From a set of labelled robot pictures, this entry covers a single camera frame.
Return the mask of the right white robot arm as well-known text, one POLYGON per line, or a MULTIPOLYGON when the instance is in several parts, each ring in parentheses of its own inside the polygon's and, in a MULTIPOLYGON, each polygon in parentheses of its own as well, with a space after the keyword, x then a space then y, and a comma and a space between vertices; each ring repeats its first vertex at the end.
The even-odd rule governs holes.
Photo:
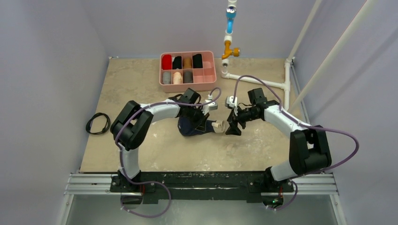
POLYGON ((248 91, 250 104, 238 105, 237 98, 226 98, 226 107, 231 110, 227 119, 226 135, 242 134, 246 123, 261 119, 276 127, 289 139, 289 158, 265 170, 263 184, 270 191, 281 186, 282 181, 331 166, 332 159, 325 131, 321 126, 312 127, 293 117, 277 101, 268 100, 261 88, 248 91))

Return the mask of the pink divided organizer tray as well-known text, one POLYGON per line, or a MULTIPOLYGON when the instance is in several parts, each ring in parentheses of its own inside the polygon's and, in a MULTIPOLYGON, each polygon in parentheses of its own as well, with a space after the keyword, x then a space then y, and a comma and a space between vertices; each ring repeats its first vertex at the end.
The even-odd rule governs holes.
POLYGON ((160 55, 159 84, 163 92, 209 91, 217 75, 212 51, 166 52, 160 55))

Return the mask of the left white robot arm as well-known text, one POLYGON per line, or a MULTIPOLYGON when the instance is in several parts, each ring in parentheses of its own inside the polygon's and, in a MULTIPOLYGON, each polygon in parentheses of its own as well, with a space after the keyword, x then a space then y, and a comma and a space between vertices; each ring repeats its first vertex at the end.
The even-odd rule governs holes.
POLYGON ((182 136, 209 133, 213 131, 211 123, 207 120, 212 106, 215 106, 212 95, 201 102, 201 95, 191 88, 183 94, 158 103, 138 104, 129 101, 110 129, 119 148, 121 166, 119 170, 124 176, 122 186, 129 192, 139 188, 138 149, 154 122, 178 118, 177 127, 182 136))

